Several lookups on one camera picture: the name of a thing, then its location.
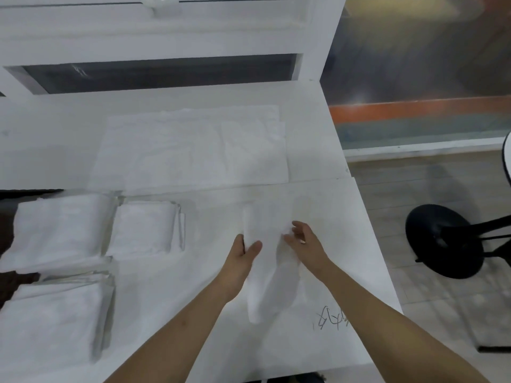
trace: orange stripe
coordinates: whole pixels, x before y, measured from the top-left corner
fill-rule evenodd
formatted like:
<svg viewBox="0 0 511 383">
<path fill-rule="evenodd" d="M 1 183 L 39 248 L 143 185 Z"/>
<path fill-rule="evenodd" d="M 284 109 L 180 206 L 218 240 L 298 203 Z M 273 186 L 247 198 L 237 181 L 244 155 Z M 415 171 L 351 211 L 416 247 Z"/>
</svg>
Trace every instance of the orange stripe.
<svg viewBox="0 0 511 383">
<path fill-rule="evenodd" d="M 511 113 L 511 95 L 329 106 L 335 124 L 474 113 Z"/>
</svg>

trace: person's right hand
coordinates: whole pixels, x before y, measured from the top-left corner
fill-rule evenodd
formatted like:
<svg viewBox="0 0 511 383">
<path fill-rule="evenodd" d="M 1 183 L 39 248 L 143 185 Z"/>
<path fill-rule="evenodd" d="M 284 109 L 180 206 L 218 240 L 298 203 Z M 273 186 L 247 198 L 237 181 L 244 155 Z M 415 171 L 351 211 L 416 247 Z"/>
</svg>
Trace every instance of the person's right hand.
<svg viewBox="0 0 511 383">
<path fill-rule="evenodd" d="M 296 252 L 307 269 L 320 278 L 325 269 L 333 266 L 318 237 L 307 223 L 293 221 L 292 235 L 284 235 L 284 241 Z"/>
</svg>

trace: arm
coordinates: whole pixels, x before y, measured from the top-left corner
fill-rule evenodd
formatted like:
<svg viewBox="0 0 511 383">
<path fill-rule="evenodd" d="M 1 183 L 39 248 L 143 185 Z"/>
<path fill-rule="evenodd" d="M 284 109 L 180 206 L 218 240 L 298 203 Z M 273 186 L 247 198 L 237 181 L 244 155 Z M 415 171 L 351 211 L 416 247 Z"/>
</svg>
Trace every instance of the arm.
<svg viewBox="0 0 511 383">
<path fill-rule="evenodd" d="M 184 383 L 220 312 L 240 292 L 262 246 L 255 242 L 245 252 L 243 235 L 238 235 L 215 279 L 105 383 Z"/>
<path fill-rule="evenodd" d="M 387 383 L 488 383 L 463 358 L 381 302 L 330 261 L 307 224 L 293 225 L 294 236 L 285 235 L 284 240 L 332 293 Z"/>
</svg>

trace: person's left arm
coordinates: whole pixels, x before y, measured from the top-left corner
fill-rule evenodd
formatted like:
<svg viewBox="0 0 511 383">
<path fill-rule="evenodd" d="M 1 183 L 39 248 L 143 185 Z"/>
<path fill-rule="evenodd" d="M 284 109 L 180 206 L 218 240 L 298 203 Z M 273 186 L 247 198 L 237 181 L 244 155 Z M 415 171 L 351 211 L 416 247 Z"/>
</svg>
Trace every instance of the person's left arm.
<svg viewBox="0 0 511 383">
<path fill-rule="evenodd" d="M 243 235 L 236 236 L 214 280 L 105 383 L 184 383 L 223 307 L 240 292 L 261 247 L 258 241 L 245 252 Z"/>
</svg>

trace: person's right arm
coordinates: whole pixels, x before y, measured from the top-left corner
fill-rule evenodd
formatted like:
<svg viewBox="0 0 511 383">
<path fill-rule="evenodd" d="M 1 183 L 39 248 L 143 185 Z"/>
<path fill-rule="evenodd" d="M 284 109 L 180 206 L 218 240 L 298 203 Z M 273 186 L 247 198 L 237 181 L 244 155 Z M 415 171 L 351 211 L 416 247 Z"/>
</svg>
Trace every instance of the person's right arm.
<svg viewBox="0 0 511 383">
<path fill-rule="evenodd" d="M 462 357 L 338 268 L 307 224 L 293 225 L 294 234 L 284 240 L 332 293 L 387 383 L 488 383 Z"/>
</svg>

